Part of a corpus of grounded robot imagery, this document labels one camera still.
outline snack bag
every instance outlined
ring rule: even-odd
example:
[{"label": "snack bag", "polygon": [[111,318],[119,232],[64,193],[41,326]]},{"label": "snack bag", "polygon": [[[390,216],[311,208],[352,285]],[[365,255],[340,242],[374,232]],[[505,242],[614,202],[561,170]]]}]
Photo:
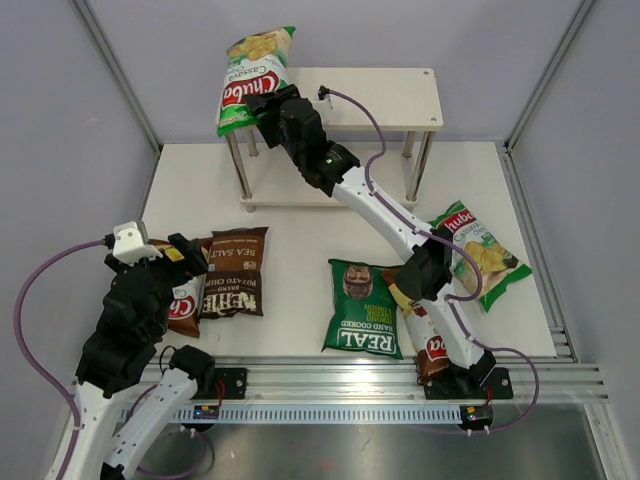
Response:
[{"label": "snack bag", "polygon": [[396,327],[397,307],[380,275],[384,267],[329,260],[335,314],[323,350],[350,350],[402,359]]},{"label": "snack bag", "polygon": [[[395,278],[400,269],[382,272],[382,278],[389,290],[395,286]],[[433,320],[421,305],[401,309],[404,323],[407,326],[413,348],[418,354],[418,375],[421,379],[429,379],[449,367],[447,348],[438,333]]]},{"label": "snack bag", "polygon": [[[200,240],[202,253],[207,258],[208,248],[211,243],[210,238]],[[169,259],[176,262],[182,260],[182,254],[170,243],[163,240],[151,240],[158,250],[164,252]],[[198,308],[200,307],[200,294],[202,292],[202,282],[204,275],[192,278],[184,285],[173,289],[173,302],[169,307],[168,328],[174,332],[188,337],[200,338],[200,327],[198,323]]]},{"label": "snack bag", "polygon": [[[489,311],[491,305],[507,291],[510,283],[531,274],[531,268],[514,257],[460,201],[430,222],[434,228],[445,225],[453,233],[453,243],[464,249],[482,271],[482,292],[478,300]],[[474,292],[478,281],[473,267],[459,253],[453,252],[453,274],[465,288]]]},{"label": "snack bag", "polygon": [[260,269],[268,228],[211,232],[200,318],[232,317],[236,313],[263,315]]},{"label": "snack bag", "polygon": [[233,44],[227,55],[227,74],[220,102],[218,136],[255,125],[245,95],[269,93],[289,85],[287,66],[295,27],[256,33]]}]

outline gray floor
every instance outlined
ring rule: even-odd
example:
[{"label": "gray floor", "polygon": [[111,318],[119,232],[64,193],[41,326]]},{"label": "gray floor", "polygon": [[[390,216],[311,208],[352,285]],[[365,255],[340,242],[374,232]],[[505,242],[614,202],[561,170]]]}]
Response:
[{"label": "gray floor", "polygon": [[[497,422],[515,417],[502,407]],[[205,480],[604,479],[580,407],[539,406],[511,431],[489,437],[442,435],[404,425],[218,425]],[[184,434],[159,439],[143,465],[180,472],[200,445]],[[136,480],[146,478],[137,476]]]}]

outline brown snack bag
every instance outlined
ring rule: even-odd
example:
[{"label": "brown snack bag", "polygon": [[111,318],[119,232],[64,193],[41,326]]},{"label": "brown snack bag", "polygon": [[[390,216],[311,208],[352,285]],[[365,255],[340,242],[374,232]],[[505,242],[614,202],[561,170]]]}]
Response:
[{"label": "brown snack bag", "polygon": [[[382,278],[392,294],[399,271],[392,269],[382,272]],[[424,307],[415,305],[411,309],[402,309],[402,316],[413,348],[418,353],[419,377],[428,379],[447,369],[449,357],[446,346]]]},{"label": "brown snack bag", "polygon": [[[169,242],[163,240],[151,240],[150,243],[158,247],[174,262],[184,258],[182,254]],[[208,256],[208,247],[211,238],[200,239],[202,253]],[[198,308],[200,306],[200,296],[202,293],[202,283],[204,275],[192,278],[184,285],[173,289],[173,302],[169,307],[168,328],[176,333],[187,335],[188,337],[200,338],[200,328],[198,326]]]},{"label": "brown snack bag", "polygon": [[268,229],[211,232],[201,318],[232,317],[236,313],[263,315],[260,268]]}]

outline green chip bag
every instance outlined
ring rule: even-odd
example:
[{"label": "green chip bag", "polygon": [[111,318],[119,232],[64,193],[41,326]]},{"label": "green chip bag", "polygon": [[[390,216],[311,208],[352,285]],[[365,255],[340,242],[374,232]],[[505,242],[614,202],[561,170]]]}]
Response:
[{"label": "green chip bag", "polygon": [[329,260],[335,314],[323,350],[350,350],[402,360],[396,328],[397,306],[381,276],[385,267]]},{"label": "green chip bag", "polygon": [[[467,252],[482,271],[482,292],[478,300],[489,311],[491,305],[507,291],[510,283],[531,274],[531,268],[505,249],[460,201],[430,222],[435,228],[446,226],[453,233],[453,243]],[[453,274],[469,293],[478,285],[473,267],[459,253],[453,252]]]},{"label": "green chip bag", "polygon": [[245,95],[269,93],[289,85],[287,66],[295,27],[256,33],[233,44],[220,100],[218,136],[255,125]]}]

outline dark green bag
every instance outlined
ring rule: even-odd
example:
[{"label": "dark green bag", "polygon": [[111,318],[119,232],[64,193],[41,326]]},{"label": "dark green bag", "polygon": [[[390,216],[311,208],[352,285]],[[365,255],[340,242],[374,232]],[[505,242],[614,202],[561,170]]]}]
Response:
[{"label": "dark green bag", "polygon": [[402,360],[397,305],[380,275],[387,267],[336,259],[329,263],[335,314],[322,349],[369,352]]}]

